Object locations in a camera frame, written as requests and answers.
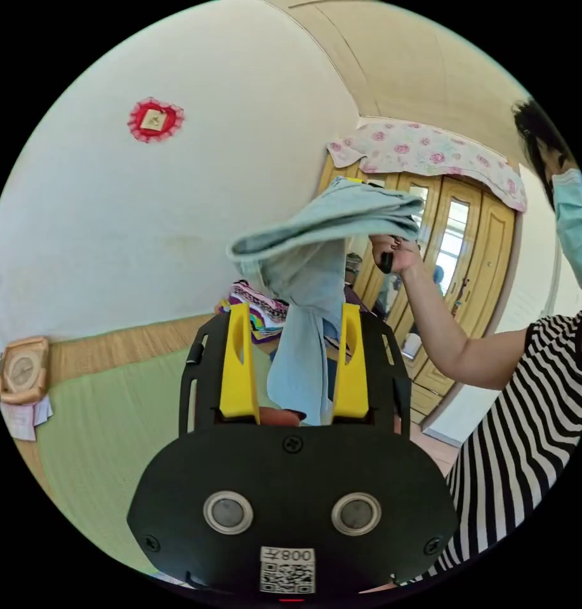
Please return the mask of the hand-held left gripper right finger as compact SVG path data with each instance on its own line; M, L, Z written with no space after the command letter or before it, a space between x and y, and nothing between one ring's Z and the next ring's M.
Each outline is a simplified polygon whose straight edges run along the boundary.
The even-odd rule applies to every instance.
M363 421L369 412L360 308L345 303L334 384L332 424Z

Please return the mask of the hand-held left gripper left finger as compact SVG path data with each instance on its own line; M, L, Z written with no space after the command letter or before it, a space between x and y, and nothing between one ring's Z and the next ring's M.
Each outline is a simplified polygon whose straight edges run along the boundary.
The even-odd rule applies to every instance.
M249 305L235 304L228 316L220 394L226 421L260 423L252 347Z

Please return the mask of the person's right hand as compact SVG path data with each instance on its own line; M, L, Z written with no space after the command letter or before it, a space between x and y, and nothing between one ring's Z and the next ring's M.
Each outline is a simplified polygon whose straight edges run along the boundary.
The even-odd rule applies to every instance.
M415 241L390 235L370 235L369 240L374 263L378 269L380 269L380 255L383 252L394 253L391 273L402 273L413 264L421 261L420 248Z

